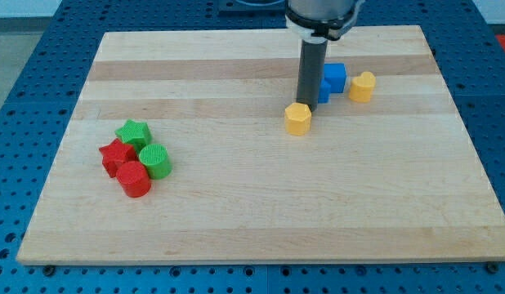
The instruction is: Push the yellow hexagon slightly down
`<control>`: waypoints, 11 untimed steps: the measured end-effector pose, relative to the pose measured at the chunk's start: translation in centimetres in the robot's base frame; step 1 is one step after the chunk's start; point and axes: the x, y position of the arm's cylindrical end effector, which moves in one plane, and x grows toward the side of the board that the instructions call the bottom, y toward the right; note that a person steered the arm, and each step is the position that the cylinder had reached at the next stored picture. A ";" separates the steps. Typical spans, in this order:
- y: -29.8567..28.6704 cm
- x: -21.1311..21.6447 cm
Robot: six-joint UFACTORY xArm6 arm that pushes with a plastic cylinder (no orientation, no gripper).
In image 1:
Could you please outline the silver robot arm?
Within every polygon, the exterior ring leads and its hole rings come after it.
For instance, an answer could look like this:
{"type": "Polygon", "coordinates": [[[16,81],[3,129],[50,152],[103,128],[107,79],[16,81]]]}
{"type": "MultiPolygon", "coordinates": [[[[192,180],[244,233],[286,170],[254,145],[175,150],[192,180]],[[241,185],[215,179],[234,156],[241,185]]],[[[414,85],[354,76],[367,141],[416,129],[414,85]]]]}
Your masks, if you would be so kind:
{"type": "Polygon", "coordinates": [[[286,26],[305,42],[337,41],[358,19],[365,0],[287,0],[286,26]]]}

